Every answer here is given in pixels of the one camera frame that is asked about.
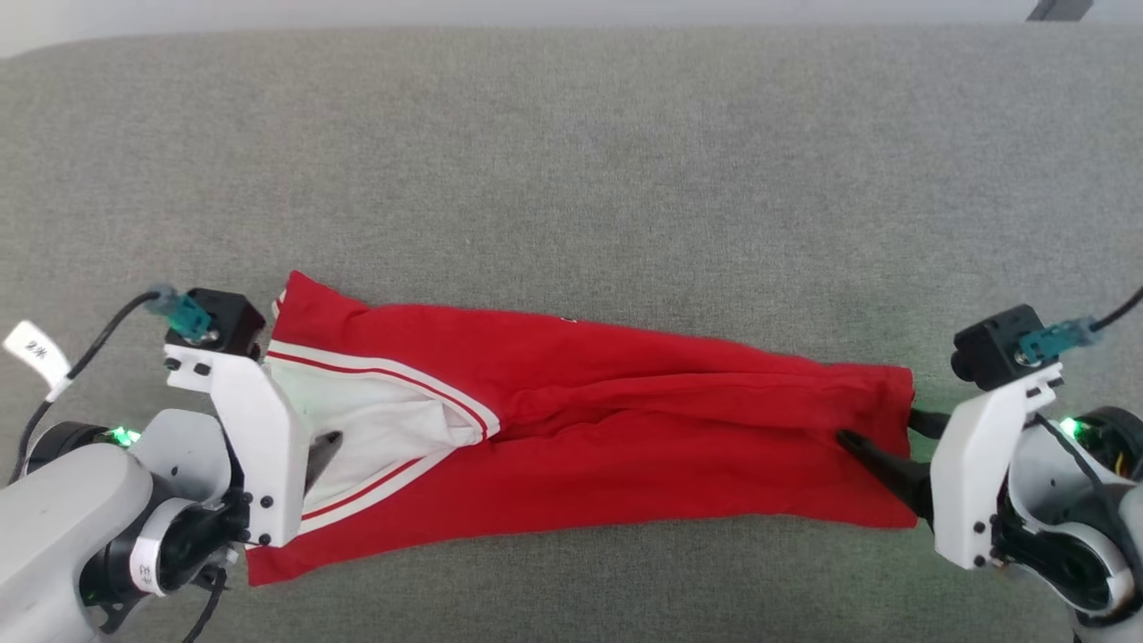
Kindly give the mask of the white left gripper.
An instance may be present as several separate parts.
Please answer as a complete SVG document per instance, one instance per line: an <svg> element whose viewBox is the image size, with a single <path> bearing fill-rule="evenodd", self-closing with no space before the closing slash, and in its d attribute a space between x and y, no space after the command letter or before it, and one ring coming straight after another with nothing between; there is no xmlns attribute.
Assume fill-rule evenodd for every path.
<svg viewBox="0 0 1143 643"><path fill-rule="evenodd" d="M169 386L211 397L242 471L242 488L253 498L246 529L254 541L267 537L271 547L289 544L301 530L307 461L311 491L338 455L343 432L327 432L311 444L309 431L256 357L179 345L167 345L166 355L182 363L169 373Z"/></svg>

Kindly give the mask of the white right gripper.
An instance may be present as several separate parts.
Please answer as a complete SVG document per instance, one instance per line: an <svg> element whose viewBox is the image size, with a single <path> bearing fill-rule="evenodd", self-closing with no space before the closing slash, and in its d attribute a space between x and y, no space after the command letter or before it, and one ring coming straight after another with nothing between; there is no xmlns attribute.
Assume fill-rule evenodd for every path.
<svg viewBox="0 0 1143 643"><path fill-rule="evenodd" d="M982 392L950 413L911 408L908 427L940 439L930 463L885 452L857 432L838 431L837 442L914 516L932 521L934 547L956 566L974 570L989 562L989 521L996 515L1025 424L1055 402L1063 365L1023 376Z"/></svg>

